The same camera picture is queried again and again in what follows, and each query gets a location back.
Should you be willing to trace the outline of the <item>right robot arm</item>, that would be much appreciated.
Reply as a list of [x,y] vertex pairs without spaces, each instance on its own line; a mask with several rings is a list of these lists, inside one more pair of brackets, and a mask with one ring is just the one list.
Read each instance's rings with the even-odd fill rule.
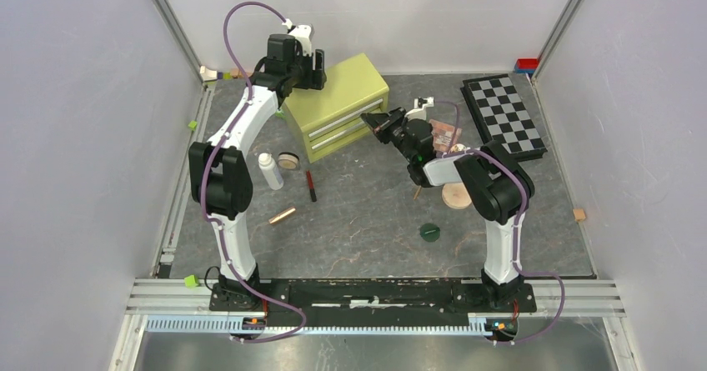
[[364,113],[364,124],[383,144],[393,144],[407,160],[412,181],[421,188],[462,183],[484,218],[486,248],[481,272],[481,299],[493,311],[506,309],[524,283],[519,263],[519,236],[534,184],[502,143],[492,140],[477,149],[439,156],[432,126],[410,119],[402,108]]

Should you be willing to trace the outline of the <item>green metal drawer box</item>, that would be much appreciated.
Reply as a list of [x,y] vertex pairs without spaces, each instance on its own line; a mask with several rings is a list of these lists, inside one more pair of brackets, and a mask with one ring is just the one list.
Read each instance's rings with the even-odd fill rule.
[[327,68],[326,76],[323,89],[294,89],[282,106],[311,163],[369,134],[360,116],[384,113],[389,104],[389,86],[364,53]]

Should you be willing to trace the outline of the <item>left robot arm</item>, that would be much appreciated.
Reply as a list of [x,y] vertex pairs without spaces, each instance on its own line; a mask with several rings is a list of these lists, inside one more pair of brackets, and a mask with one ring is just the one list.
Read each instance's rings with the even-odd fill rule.
[[188,149],[191,194],[213,227],[220,254],[212,310],[248,311],[263,303],[246,222],[253,197],[246,157],[261,128],[295,88],[323,88],[324,52],[313,48],[311,35],[309,25],[270,35],[267,53],[246,78],[243,96],[227,121],[207,141]]

